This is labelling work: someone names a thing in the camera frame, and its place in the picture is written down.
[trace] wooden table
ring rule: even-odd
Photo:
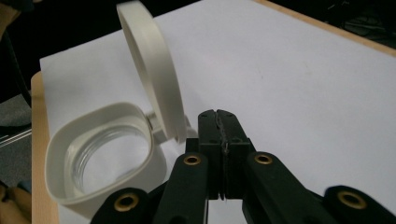
[[[329,32],[362,43],[363,45],[370,48],[383,51],[392,56],[396,56],[395,49],[391,49],[386,46],[377,44],[371,40],[362,38],[357,35],[353,35],[344,30],[340,30],[338,28],[330,26],[329,24],[306,17],[305,15],[281,7],[274,3],[265,0],[257,0],[257,2],[285,14],[288,14],[298,20],[308,22]],[[37,224],[56,224],[59,223],[57,204],[52,201],[50,196],[48,195],[44,179],[45,155],[50,137],[48,130],[47,110],[44,98],[43,80],[40,72],[35,74],[35,76],[32,78],[32,95],[32,179],[34,192],[32,220],[33,223]]]

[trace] clear glass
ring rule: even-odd
[[[73,179],[86,194],[132,173],[149,154],[147,139],[133,126],[102,130],[82,148],[73,165]]]

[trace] screw hole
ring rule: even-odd
[[[359,194],[356,194],[354,192],[343,190],[338,192],[337,197],[341,203],[348,207],[355,209],[364,209],[367,207],[366,201],[364,201],[364,199],[359,196]]]
[[[268,165],[268,164],[271,164],[273,162],[271,157],[266,156],[266,155],[262,155],[262,154],[261,155],[257,155],[254,158],[254,160],[256,162],[258,162],[260,164],[264,164],[264,165]]]
[[[184,163],[188,164],[188,165],[196,165],[199,164],[201,162],[201,159],[197,156],[189,156],[184,158]]]
[[[128,212],[139,203],[139,198],[134,193],[122,194],[115,202],[114,209],[119,212]]]

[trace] white plastic rim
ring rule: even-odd
[[[75,173],[76,167],[80,166],[81,155],[90,154],[86,153],[86,146],[92,139],[103,137],[106,131],[115,129],[140,133],[148,143],[148,155],[135,169],[114,183],[94,192],[84,192],[76,183]],[[163,151],[155,145],[153,138],[146,116],[136,105],[128,103],[109,105],[71,121],[49,142],[45,167],[49,196],[84,217],[92,218],[106,198],[118,189],[152,191],[161,185],[166,175]]]
[[[137,72],[167,139],[186,140],[186,122],[177,75],[163,35],[138,1],[117,5]]]
[[[175,68],[159,28],[140,2],[118,5],[117,10],[155,118],[148,118],[136,105],[109,105],[71,121],[50,140],[45,167],[49,195],[87,218],[92,218],[116,190],[132,187],[150,192],[161,185],[167,166],[158,136],[176,138],[181,143],[187,134]],[[158,120],[160,125],[153,126],[149,119]],[[128,133],[146,139],[147,157],[133,170],[118,176],[117,181],[85,191],[82,175],[95,150]]]

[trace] dark background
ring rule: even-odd
[[[155,17],[198,0],[142,0]],[[73,48],[120,29],[116,4],[121,0],[44,0],[33,11],[22,13],[10,26],[21,73],[30,90],[39,59]],[[20,93],[9,62],[0,62],[0,103]]]

